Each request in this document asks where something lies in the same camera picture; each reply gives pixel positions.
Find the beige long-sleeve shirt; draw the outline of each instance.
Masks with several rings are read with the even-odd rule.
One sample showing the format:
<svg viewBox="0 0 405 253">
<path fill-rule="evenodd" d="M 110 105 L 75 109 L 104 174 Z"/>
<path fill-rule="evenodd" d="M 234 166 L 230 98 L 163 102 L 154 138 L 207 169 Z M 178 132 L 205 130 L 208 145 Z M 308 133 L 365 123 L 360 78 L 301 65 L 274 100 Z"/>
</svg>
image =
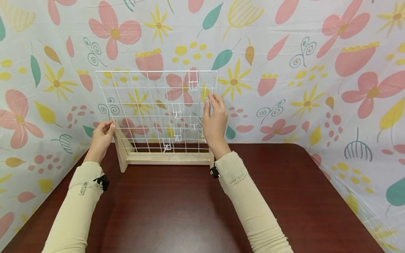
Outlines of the beige long-sleeve shirt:
<svg viewBox="0 0 405 253">
<path fill-rule="evenodd" d="M 253 252 L 293 253 L 238 154 L 224 155 L 215 166 L 221 175 L 222 189 L 235 207 Z M 93 180 L 102 173 L 95 162 L 85 162 L 76 169 L 42 253 L 85 252 L 92 215 L 103 193 Z"/>
</svg>

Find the black clip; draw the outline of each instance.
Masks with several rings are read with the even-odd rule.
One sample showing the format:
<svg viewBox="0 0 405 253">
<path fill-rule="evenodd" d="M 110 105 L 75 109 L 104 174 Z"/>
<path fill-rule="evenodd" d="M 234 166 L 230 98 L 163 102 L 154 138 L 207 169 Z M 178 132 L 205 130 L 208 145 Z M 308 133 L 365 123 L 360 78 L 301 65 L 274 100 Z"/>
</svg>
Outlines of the black clip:
<svg viewBox="0 0 405 253">
<path fill-rule="evenodd" d="M 214 167 L 212 167 L 209 171 L 210 171 L 210 174 L 211 174 L 215 179 L 221 177 L 220 173 L 219 173 L 218 170 L 217 170 L 217 167 L 214 166 Z"/>
</svg>

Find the white wire grid panel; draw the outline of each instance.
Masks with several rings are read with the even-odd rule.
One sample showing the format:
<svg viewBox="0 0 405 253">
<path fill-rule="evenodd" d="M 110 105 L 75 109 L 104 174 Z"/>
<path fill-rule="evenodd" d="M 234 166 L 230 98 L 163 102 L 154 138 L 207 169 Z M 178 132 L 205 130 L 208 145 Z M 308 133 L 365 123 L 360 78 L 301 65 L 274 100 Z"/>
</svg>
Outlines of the white wire grid panel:
<svg viewBox="0 0 405 253">
<path fill-rule="evenodd" d="M 154 156 L 208 153 L 202 116 L 208 93 L 216 93 L 217 71 L 109 70 L 95 74 L 110 119 L 136 152 Z"/>
</svg>

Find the wooden stand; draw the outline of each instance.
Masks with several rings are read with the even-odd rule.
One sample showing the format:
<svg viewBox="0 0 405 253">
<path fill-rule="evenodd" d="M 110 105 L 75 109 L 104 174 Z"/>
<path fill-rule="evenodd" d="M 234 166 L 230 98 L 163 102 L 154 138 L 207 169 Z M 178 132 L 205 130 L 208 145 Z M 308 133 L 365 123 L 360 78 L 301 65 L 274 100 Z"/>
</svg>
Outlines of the wooden stand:
<svg viewBox="0 0 405 253">
<path fill-rule="evenodd" d="M 209 165 L 214 166 L 214 155 L 209 153 L 149 153 L 135 152 L 135 148 L 121 129 L 116 129 L 114 134 L 115 147 L 117 149 L 119 168 L 122 173 L 125 172 L 129 164 L 162 164 L 162 165 Z"/>
</svg>

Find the pink tulip print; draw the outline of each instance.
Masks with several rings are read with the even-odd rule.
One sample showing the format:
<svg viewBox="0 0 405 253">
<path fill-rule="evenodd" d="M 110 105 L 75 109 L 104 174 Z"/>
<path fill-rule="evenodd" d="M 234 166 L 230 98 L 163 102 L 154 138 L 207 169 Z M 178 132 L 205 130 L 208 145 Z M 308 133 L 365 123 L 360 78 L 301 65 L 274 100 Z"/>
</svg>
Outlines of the pink tulip print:
<svg viewBox="0 0 405 253">
<path fill-rule="evenodd" d="M 260 128 L 260 132 L 267 134 L 265 137 L 263 137 L 262 141 L 267 141 L 273 138 L 276 134 L 278 135 L 286 135 L 291 133 L 292 131 L 295 130 L 297 127 L 296 125 L 286 125 L 286 120 L 285 119 L 279 119 L 277 120 L 273 126 L 263 126 Z"/>
<path fill-rule="evenodd" d="M 27 130 L 37 138 L 44 137 L 41 129 L 26 121 L 28 100 L 24 94 L 15 89 L 10 89 L 6 91 L 6 103 L 10 111 L 0 110 L 0 127 L 14 130 L 10 143 L 13 149 L 22 148 L 27 144 Z"/>
<path fill-rule="evenodd" d="M 188 92 L 191 87 L 197 87 L 198 83 L 197 68 L 191 68 L 190 72 L 184 74 L 184 81 L 177 74 L 170 73 L 166 76 L 167 84 L 173 89 L 168 91 L 164 97 L 169 101 L 177 100 L 183 95 L 184 105 L 191 107 L 193 97 Z"/>
<path fill-rule="evenodd" d="M 90 19 L 90 29 L 97 37 L 108 39 L 107 56 L 110 60 L 115 60 L 118 56 L 117 41 L 125 45 L 135 44 L 141 38 L 141 26 L 135 20 L 125 21 L 119 25 L 114 9 L 104 1 L 98 5 L 98 13 L 101 23 L 95 19 Z"/>
<path fill-rule="evenodd" d="M 362 13 L 356 16 L 363 0 L 353 0 L 340 18 L 337 14 L 329 16 L 322 26 L 322 33 L 325 36 L 332 36 L 319 50 L 317 58 L 324 56 L 333 46 L 338 38 L 342 40 L 351 38 L 361 32 L 370 20 L 369 13 Z"/>
<path fill-rule="evenodd" d="M 77 0 L 48 0 L 48 12 L 51 16 L 51 20 L 55 25 L 60 25 L 60 15 L 56 3 L 64 6 L 72 6 Z"/>
<path fill-rule="evenodd" d="M 389 98 L 398 94 L 405 88 L 405 70 L 396 72 L 383 81 L 378 81 L 375 72 L 362 74 L 357 81 L 358 90 L 346 91 L 342 99 L 346 103 L 362 101 L 357 110 L 360 119 L 365 119 L 374 109 L 374 100 L 377 98 Z"/>
</svg>

